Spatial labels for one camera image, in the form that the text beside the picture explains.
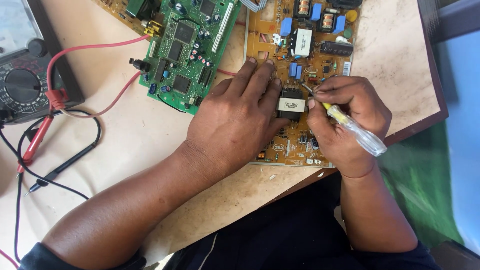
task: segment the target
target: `inductor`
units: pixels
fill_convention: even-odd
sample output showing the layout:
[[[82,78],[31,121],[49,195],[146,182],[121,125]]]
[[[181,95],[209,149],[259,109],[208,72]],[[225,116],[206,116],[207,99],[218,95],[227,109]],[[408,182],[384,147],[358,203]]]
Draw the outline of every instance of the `inductor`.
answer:
[[[333,14],[325,14],[324,20],[322,21],[322,28],[332,29],[333,28]]]
[[[310,11],[310,1],[300,0],[299,4],[299,14],[308,15]]]

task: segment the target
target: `multimeter dial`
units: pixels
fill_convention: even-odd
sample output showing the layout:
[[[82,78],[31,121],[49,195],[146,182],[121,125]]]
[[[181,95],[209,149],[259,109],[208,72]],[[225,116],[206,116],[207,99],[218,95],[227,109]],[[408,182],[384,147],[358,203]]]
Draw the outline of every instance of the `multimeter dial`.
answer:
[[[15,113],[34,113],[49,106],[47,74],[38,61],[17,59],[0,66],[0,100]]]

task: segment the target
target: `black sleeve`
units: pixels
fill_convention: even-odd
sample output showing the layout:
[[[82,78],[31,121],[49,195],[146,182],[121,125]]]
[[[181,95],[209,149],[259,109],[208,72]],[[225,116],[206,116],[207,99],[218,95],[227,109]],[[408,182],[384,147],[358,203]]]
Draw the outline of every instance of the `black sleeve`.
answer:
[[[141,270],[145,268],[147,260],[140,256],[139,252],[133,256],[127,263],[113,268],[112,270]],[[44,247],[41,243],[37,243],[33,249],[25,255],[18,270],[83,270],[72,266],[50,250]]]
[[[430,255],[430,250],[421,242],[417,248],[405,253],[375,253],[352,251],[364,267],[373,270],[442,270]]]

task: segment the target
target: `left hand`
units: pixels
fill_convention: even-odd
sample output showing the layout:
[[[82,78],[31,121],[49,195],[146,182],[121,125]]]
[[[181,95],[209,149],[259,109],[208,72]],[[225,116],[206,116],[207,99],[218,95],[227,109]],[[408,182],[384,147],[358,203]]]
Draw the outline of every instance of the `left hand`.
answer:
[[[199,176],[215,184],[258,155],[288,119],[273,118],[282,82],[270,82],[273,61],[260,69],[250,58],[233,79],[210,91],[179,152]]]

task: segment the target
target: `barcode sticker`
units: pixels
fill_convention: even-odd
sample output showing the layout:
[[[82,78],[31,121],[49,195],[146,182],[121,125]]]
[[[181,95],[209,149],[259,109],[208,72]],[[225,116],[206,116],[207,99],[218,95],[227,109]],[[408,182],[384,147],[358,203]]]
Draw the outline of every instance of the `barcode sticker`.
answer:
[[[352,62],[345,62],[343,64],[343,76],[350,76],[351,68],[352,68]]]

